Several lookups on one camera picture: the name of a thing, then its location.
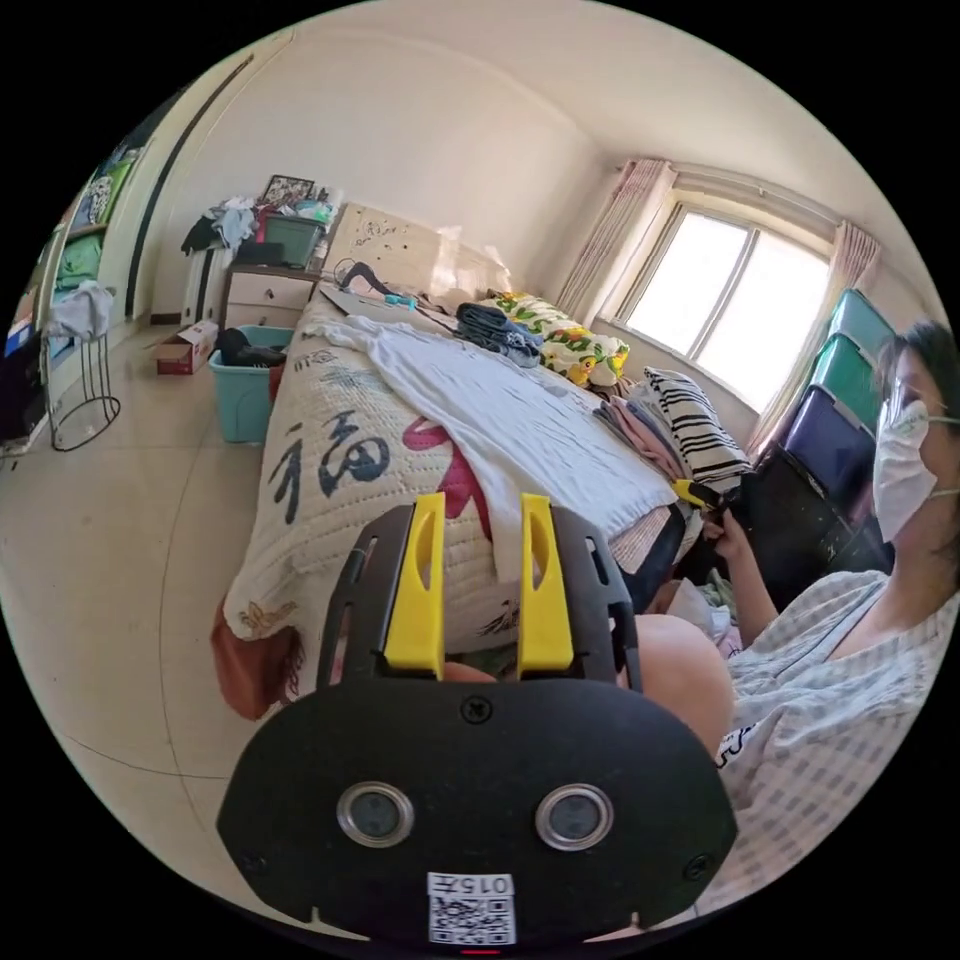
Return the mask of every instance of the pillow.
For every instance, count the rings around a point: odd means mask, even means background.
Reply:
[[[630,347],[617,337],[604,337],[571,320],[562,310],[526,293],[504,293],[484,300],[515,323],[543,337],[541,362],[577,386],[613,386],[623,373]]]
[[[720,426],[713,404],[700,387],[682,373],[670,370],[647,367],[644,374],[670,422],[691,478],[718,493],[738,487],[740,477],[752,469],[750,461]]]

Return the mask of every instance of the woman's knee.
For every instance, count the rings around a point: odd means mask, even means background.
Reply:
[[[636,617],[643,694],[682,720],[711,754],[733,723],[734,693],[720,651],[677,617]]]

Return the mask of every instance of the nightstand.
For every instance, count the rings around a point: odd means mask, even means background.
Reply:
[[[295,327],[319,273],[234,263],[227,270],[220,327]]]

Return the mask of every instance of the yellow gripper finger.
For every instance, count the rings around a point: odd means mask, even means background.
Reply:
[[[445,497],[418,497],[400,568],[383,653],[394,670],[443,679],[443,518]]]
[[[517,676],[565,672],[573,663],[573,636],[550,500],[523,494],[523,579]],[[535,566],[540,582],[534,585]]]

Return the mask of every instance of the pink curtain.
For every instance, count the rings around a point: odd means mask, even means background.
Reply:
[[[859,227],[844,220],[837,227],[827,274],[827,289],[810,328],[806,341],[800,348],[797,361],[787,377],[783,389],[763,412],[747,451],[753,457],[762,455],[766,447],[780,435],[794,408],[803,396],[807,381],[813,371],[817,355],[827,339],[830,317],[837,301],[845,290],[867,293],[880,263],[880,244]]]
[[[619,282],[647,226],[676,181],[665,160],[630,160],[570,271],[557,307],[590,324]]]

